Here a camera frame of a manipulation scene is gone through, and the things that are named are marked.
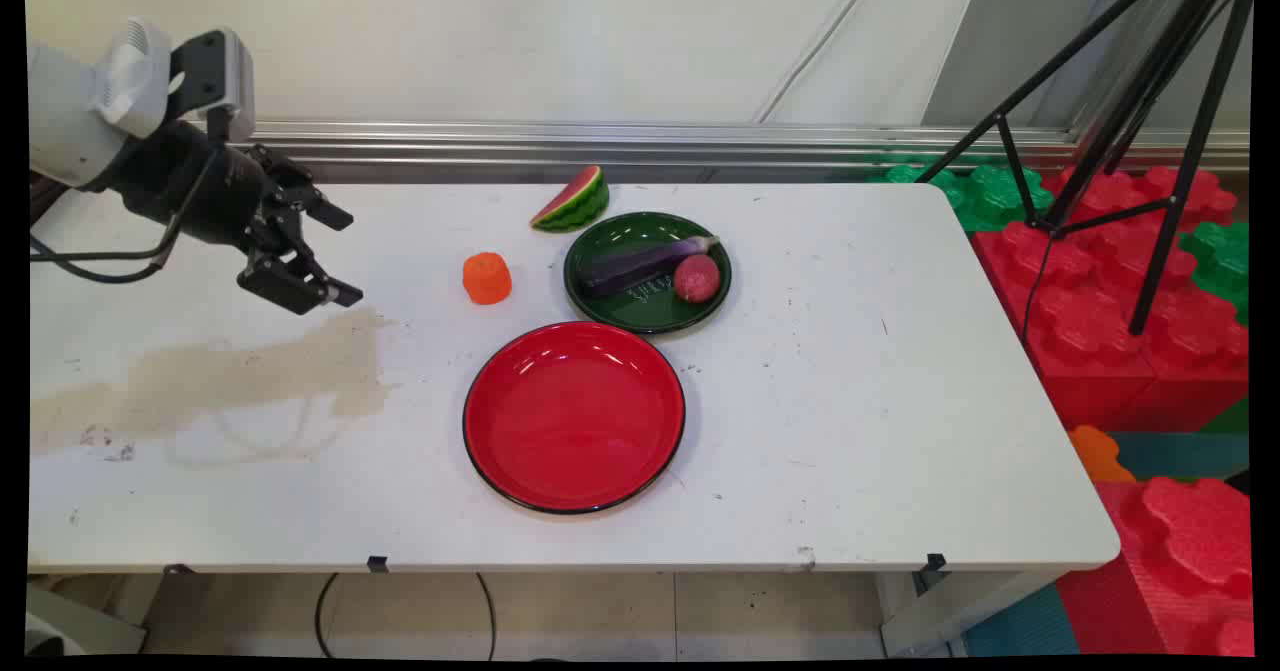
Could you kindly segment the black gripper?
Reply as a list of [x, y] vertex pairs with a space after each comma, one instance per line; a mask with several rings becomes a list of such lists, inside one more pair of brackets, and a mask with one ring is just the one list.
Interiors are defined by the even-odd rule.
[[364, 291], [326, 273], [305, 241], [300, 214], [342, 232], [355, 216], [333, 204], [302, 164], [261, 143], [248, 152], [218, 150], [207, 134], [174, 120], [136, 143], [108, 175], [131, 213], [209, 245], [236, 247], [247, 264], [237, 284], [259, 298], [306, 315], [324, 305], [352, 307]]

